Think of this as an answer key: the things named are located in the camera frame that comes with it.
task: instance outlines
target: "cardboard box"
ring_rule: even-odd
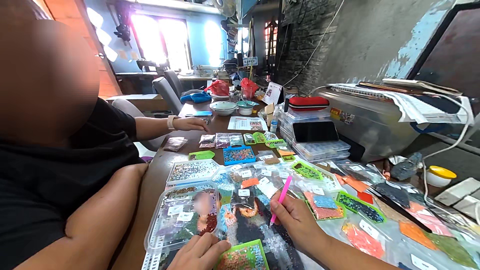
[[[126,99],[135,105],[141,112],[152,110],[169,110],[167,102],[159,94],[124,95],[107,98],[109,104],[116,99]]]

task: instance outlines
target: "blue cloth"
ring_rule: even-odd
[[[184,104],[187,101],[193,101],[194,103],[202,103],[205,101],[210,101],[212,97],[207,92],[195,93],[180,98],[180,102]]]
[[[337,209],[335,201],[331,197],[315,195],[313,201],[317,207]]]

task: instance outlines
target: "person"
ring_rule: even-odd
[[[133,118],[98,98],[86,40],[60,22],[36,20],[41,11],[24,12],[22,3],[35,5],[0,4],[8,40],[0,51],[10,54],[0,90],[0,269],[104,270],[148,167],[133,142],[208,127],[179,118],[170,129],[168,119]],[[25,63],[34,72],[21,72]]]
[[[285,196],[280,204],[277,192],[270,201],[276,214],[276,225],[283,225],[295,247],[330,270],[397,270],[380,259],[365,254],[327,235],[317,224],[304,201]],[[209,236],[196,237],[180,249],[168,270],[210,270],[218,262],[212,254],[222,254],[230,248],[226,241],[210,240]]]

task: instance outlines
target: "hand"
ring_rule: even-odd
[[[219,242],[211,233],[202,237],[195,235],[178,251],[167,270],[211,270],[230,247],[229,242]]]
[[[204,130],[210,132],[205,121],[196,117],[176,118],[173,120],[173,127],[183,131]]]
[[[330,237],[318,226],[312,212],[300,199],[286,195],[282,204],[278,202],[280,191],[270,200],[270,208],[276,214],[275,224],[283,225],[295,243],[295,247],[308,253],[315,254],[318,250],[312,243],[324,243],[330,246]]]

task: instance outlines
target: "brick wall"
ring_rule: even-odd
[[[281,84],[298,74],[305,65],[340,5],[340,1],[337,0],[304,0],[302,7],[301,1],[286,7],[285,19],[282,22],[282,26],[293,24],[289,26],[293,26],[293,31],[287,55],[285,56],[284,53],[278,66],[277,72]],[[329,46],[332,45],[336,25],[337,20],[325,33],[320,46],[300,75],[286,86],[297,86],[300,94],[308,94],[313,88],[320,86],[317,85],[317,80],[322,69],[325,68],[324,60]]]

